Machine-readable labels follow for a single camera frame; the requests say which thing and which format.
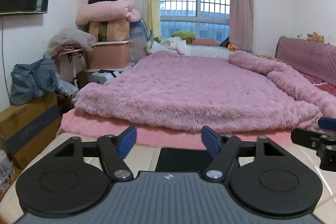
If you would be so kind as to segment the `black pants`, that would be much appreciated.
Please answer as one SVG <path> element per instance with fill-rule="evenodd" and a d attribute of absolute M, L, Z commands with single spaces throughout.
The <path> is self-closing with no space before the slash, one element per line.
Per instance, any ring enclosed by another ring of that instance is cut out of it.
<path fill-rule="evenodd" d="M 212 160 L 205 150 L 162 148 L 155 171 L 203 173 Z"/>

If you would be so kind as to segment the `pink bed sheet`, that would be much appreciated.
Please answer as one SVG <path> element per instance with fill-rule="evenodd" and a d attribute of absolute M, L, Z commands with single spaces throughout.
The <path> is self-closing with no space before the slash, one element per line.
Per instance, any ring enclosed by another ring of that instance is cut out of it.
<path fill-rule="evenodd" d="M 103 118 L 73 109 L 62 116 L 60 129 L 57 134 L 72 133 L 98 138 L 108 134 L 119 135 L 129 126 L 131 126 L 130 122 L 125 120 Z M 156 148 L 205 149 L 200 133 L 147 125 L 136 125 L 136 128 L 138 145 Z M 235 135 L 242 141 L 255 141 L 258 136 L 263 135 L 281 146 L 291 144 L 290 132 L 288 131 L 255 131 L 236 133 Z"/>

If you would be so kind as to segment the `fluffy mauve blanket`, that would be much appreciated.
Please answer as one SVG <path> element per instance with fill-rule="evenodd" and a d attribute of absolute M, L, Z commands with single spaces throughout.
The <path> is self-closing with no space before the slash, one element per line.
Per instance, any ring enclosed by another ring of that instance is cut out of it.
<path fill-rule="evenodd" d="M 160 51 L 104 84 L 87 84 L 75 109 L 189 132 L 316 129 L 320 118 L 335 117 L 335 96 L 289 65 L 244 51 L 227 59 Z"/>

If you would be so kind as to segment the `mauve padded headboard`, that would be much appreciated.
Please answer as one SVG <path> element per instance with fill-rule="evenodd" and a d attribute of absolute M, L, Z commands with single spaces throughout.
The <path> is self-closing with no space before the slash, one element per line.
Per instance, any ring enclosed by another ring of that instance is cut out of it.
<path fill-rule="evenodd" d="M 275 57 L 295 70 L 335 85 L 335 46 L 282 36 Z"/>

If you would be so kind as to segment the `yellow plush toy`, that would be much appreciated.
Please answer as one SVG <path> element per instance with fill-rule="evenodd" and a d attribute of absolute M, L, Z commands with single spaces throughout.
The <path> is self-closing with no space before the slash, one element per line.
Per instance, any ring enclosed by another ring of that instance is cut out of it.
<path fill-rule="evenodd" d="M 306 39 L 307 39 L 307 41 L 324 43 L 324 36 L 319 35 L 316 32 L 313 32 L 312 34 L 307 34 Z"/>

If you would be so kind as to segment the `cardboard box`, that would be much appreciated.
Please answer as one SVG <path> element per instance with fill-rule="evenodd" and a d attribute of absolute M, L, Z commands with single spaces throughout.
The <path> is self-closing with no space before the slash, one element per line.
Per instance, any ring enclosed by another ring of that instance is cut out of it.
<path fill-rule="evenodd" d="M 18 169 L 25 169 L 53 141 L 61 119 L 55 93 L 1 111 L 1 140 Z"/>

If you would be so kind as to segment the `pink storage box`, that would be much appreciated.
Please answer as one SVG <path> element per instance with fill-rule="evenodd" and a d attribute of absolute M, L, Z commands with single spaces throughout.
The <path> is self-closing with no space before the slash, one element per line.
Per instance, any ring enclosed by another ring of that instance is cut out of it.
<path fill-rule="evenodd" d="M 87 52 L 89 69 L 124 69 L 129 65 L 130 43 L 128 40 L 98 42 Z"/>

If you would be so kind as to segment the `grey blue clothes pile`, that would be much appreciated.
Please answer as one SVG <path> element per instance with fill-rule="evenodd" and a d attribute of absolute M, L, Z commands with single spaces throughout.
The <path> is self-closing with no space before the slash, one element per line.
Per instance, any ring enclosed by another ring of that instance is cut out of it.
<path fill-rule="evenodd" d="M 10 102 L 20 106 L 53 93 L 58 85 L 53 60 L 43 58 L 31 64 L 16 64 L 11 72 Z"/>

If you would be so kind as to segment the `white crumpled cloth on bed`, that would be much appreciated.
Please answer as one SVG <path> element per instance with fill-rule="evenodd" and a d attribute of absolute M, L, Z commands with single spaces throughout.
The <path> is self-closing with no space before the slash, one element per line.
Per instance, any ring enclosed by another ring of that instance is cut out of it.
<path fill-rule="evenodd" d="M 159 51 L 168 51 L 179 55 L 191 56 L 190 47 L 187 45 L 187 42 L 180 37 L 171 37 L 161 40 L 159 43 L 154 41 L 151 44 L 148 54 L 154 54 Z"/>

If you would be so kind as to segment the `white clothes heap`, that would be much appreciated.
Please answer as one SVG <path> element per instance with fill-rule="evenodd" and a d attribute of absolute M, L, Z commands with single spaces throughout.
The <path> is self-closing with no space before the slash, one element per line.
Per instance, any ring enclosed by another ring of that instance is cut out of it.
<path fill-rule="evenodd" d="M 44 57 L 51 59 L 57 56 L 65 46 L 79 47 L 91 51 L 95 44 L 96 38 L 92 34 L 77 28 L 64 28 L 50 39 Z"/>

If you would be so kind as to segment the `green pillow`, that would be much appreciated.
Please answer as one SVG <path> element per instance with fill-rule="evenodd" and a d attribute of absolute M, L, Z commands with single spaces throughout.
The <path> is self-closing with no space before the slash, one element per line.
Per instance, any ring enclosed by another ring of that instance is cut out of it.
<path fill-rule="evenodd" d="M 182 40 L 194 40 L 196 38 L 196 34 L 190 31 L 176 31 L 172 34 L 172 37 L 179 37 Z"/>

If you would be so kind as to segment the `pink curtain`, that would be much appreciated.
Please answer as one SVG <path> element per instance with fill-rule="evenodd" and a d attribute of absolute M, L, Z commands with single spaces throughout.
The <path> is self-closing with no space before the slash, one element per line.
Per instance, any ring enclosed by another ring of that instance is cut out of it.
<path fill-rule="evenodd" d="M 231 0 L 230 43 L 241 50 L 253 47 L 254 3 L 253 0 Z"/>

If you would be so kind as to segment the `pink folded quilt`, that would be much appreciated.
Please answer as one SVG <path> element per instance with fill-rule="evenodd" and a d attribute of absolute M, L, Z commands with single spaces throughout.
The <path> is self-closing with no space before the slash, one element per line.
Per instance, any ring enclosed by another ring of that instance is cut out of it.
<path fill-rule="evenodd" d="M 126 19 L 129 22 L 141 20 L 141 14 L 133 7 L 134 0 L 104 1 L 80 5 L 76 15 L 78 26 L 89 22 L 109 22 L 115 19 Z"/>

